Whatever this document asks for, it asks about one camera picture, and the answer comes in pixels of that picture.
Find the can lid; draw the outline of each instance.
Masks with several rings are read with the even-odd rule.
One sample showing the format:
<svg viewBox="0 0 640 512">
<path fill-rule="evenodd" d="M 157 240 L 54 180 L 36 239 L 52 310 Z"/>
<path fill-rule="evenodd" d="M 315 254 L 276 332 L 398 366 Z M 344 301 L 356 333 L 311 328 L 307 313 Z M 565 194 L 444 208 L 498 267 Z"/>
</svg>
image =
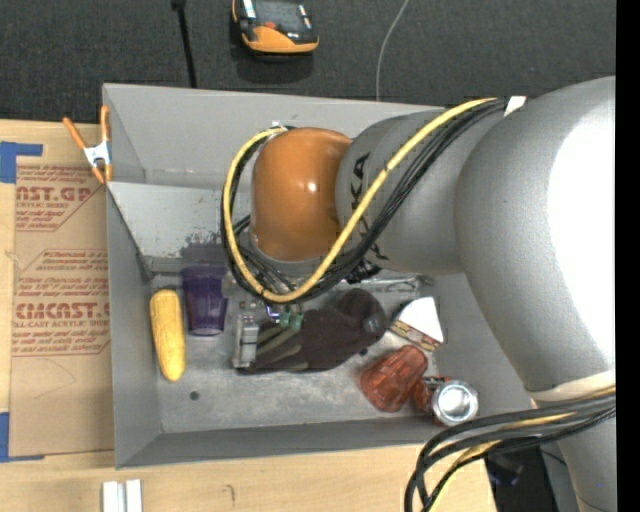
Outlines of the can lid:
<svg viewBox="0 0 640 512">
<path fill-rule="evenodd" d="M 450 380 L 433 393 L 431 407 L 435 416 L 451 427 L 470 420 L 478 413 L 478 393 L 461 380 Z"/>
</svg>

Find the yellow cable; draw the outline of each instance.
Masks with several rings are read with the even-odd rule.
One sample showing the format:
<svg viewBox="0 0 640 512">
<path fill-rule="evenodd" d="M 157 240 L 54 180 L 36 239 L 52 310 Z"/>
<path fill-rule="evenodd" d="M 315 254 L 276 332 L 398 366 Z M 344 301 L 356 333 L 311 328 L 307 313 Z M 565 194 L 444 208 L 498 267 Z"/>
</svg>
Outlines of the yellow cable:
<svg viewBox="0 0 640 512">
<path fill-rule="evenodd" d="M 514 421 L 513 423 L 509 423 L 508 425 L 505 425 L 499 430 L 513 430 L 520 427 L 546 425 L 547 423 L 553 423 L 554 421 L 557 421 L 557 420 L 564 420 L 570 416 L 573 416 L 575 413 L 576 411 L 569 411 L 561 414 L 554 414 L 552 416 L 542 416 L 540 418 L 532 418 L 529 420 Z"/>
<path fill-rule="evenodd" d="M 387 179 L 387 176 L 395 169 L 395 167 L 402 161 L 403 158 L 407 156 L 407 154 L 417 145 L 419 144 L 427 135 L 431 132 L 442 126 L 444 123 L 449 121 L 450 119 L 460 115 L 467 110 L 470 110 L 478 105 L 486 103 L 487 101 L 491 101 L 494 98 L 484 98 L 479 100 L 468 101 L 467 103 L 463 103 L 455 108 L 447 110 L 442 113 L 425 126 L 423 126 L 413 137 L 411 137 L 397 152 L 396 154 L 389 160 L 389 163 L 382 169 L 375 180 L 369 187 L 369 189 L 364 194 L 362 201 L 358 204 L 357 208 L 351 214 L 347 224 L 344 229 L 338 236 L 337 240 L 334 242 L 333 246 L 325 256 L 324 260 L 320 263 L 318 268 L 311 274 L 311 276 L 298 287 L 296 290 L 292 292 L 288 292 L 285 294 L 273 293 L 270 290 L 267 290 L 262 286 L 251 274 L 251 271 L 247 267 L 240 251 L 238 249 L 238 245 L 235 239 L 235 234 L 233 232 L 233 224 L 231 222 L 231 204 L 230 204 L 230 196 L 231 196 L 231 183 L 233 181 L 233 177 L 235 176 L 236 168 L 241 158 L 244 156 L 246 151 L 257 141 L 261 139 L 265 139 L 267 137 L 271 137 L 272 135 L 276 135 L 286 130 L 286 128 L 272 128 L 269 130 L 265 130 L 254 137 L 252 137 L 249 141 L 247 141 L 240 151 L 236 154 L 235 158 L 231 162 L 231 166 L 229 167 L 229 173 L 227 174 L 227 180 L 225 182 L 225 186 L 223 189 L 222 195 L 222 206 L 223 206 L 223 215 L 224 215 L 224 229 L 227 235 L 227 240 L 229 242 L 229 249 L 231 251 L 231 255 L 233 259 L 238 265 L 238 269 L 242 273 L 243 277 L 247 280 L 247 282 L 251 285 L 251 287 L 262 297 L 270 302 L 283 303 L 283 302 L 291 302 L 300 297 L 302 297 L 307 291 L 311 289 L 313 285 L 315 285 L 327 271 L 329 266 L 333 263 L 335 258 L 338 256 L 338 253 L 342 250 L 344 245 L 347 243 L 347 240 L 351 236 L 351 233 L 356 228 L 358 222 L 364 215 L 364 212 L 369 207 L 371 200 L 374 195 L 378 192 L 384 181 Z"/>
<path fill-rule="evenodd" d="M 471 448 L 468 448 L 467 450 L 465 450 L 465 452 L 462 455 L 460 455 L 460 457 L 458 457 L 456 459 L 456 461 L 453 464 L 451 464 L 451 466 L 449 466 L 449 468 L 450 469 L 453 468 L 454 471 L 458 471 L 458 469 L 463 465 L 462 463 L 464 461 L 466 461 L 470 457 L 473 457 L 473 456 L 475 456 L 477 454 L 484 453 L 489 448 L 491 448 L 493 445 L 498 444 L 499 442 L 500 441 L 490 441 L 490 442 L 487 442 L 487 443 L 480 444 L 478 446 L 473 446 Z M 440 501 L 442 500 L 442 497 L 447 493 L 447 488 L 451 485 L 451 483 L 453 481 L 454 481 L 453 478 L 449 478 L 449 480 L 447 480 L 445 482 L 444 486 L 442 487 L 442 490 L 440 491 L 440 494 L 438 494 L 438 496 L 436 496 L 435 501 L 427 509 L 427 510 L 429 510 L 429 512 L 431 512 L 432 510 L 437 510 L 437 507 L 440 504 Z"/>
</svg>

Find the cardboard box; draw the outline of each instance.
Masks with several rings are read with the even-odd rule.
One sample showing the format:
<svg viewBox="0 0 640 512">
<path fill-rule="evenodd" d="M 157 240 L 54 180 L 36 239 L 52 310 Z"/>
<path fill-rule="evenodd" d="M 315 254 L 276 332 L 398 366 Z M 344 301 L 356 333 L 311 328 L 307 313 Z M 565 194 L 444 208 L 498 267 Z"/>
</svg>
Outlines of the cardboard box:
<svg viewBox="0 0 640 512">
<path fill-rule="evenodd" d="M 0 414 L 9 410 L 15 197 L 15 184 L 0 182 Z"/>
<path fill-rule="evenodd" d="M 43 150 L 17 161 L 9 455 L 112 448 L 105 188 L 61 123 L 1 121 L 0 140 Z"/>
</svg>

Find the metal bracket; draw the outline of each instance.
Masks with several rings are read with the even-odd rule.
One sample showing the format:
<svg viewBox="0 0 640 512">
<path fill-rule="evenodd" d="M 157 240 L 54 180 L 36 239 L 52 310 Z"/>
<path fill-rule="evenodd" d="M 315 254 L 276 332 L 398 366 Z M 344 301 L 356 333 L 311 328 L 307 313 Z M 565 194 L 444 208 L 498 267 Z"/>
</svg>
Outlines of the metal bracket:
<svg viewBox="0 0 640 512">
<path fill-rule="evenodd" d="M 142 481 L 103 482 L 102 512 L 142 512 Z"/>
<path fill-rule="evenodd" d="M 260 326 L 253 314 L 241 313 L 237 322 L 236 352 L 232 364 L 234 368 L 248 368 L 256 360 Z"/>
</svg>

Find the black floor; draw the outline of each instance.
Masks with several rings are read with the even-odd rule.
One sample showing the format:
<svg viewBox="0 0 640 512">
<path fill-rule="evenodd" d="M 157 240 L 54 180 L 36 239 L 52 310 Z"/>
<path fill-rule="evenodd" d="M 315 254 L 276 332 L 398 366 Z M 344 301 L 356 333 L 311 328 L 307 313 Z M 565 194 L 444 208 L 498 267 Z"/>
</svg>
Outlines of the black floor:
<svg viewBox="0 0 640 512">
<path fill-rule="evenodd" d="M 0 117 L 93 122 L 105 81 L 188 87 L 170 3 L 0 2 Z M 308 0 L 318 50 L 274 65 L 230 44 L 230 0 L 190 0 L 198 85 L 374 99 L 382 43 L 403 3 Z M 446 106 L 615 74 L 616 14 L 615 0 L 409 0 L 386 45 L 380 98 Z"/>
</svg>

